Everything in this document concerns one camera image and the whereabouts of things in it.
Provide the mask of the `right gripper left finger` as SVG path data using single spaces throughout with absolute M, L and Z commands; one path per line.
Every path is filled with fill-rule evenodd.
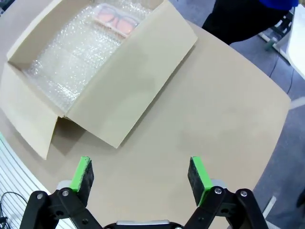
M 101 229 L 86 208 L 94 181 L 92 160 L 82 156 L 71 184 L 52 194 L 32 192 L 23 214 L 24 229 L 54 229 L 59 220 L 69 219 L 77 229 Z

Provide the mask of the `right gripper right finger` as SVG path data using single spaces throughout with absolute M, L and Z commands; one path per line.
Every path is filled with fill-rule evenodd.
M 197 209 L 185 229 L 207 229 L 215 217 L 226 218 L 232 229 L 264 229 L 265 219 L 251 190 L 232 193 L 214 185 L 200 157 L 190 158 L 188 179 Z

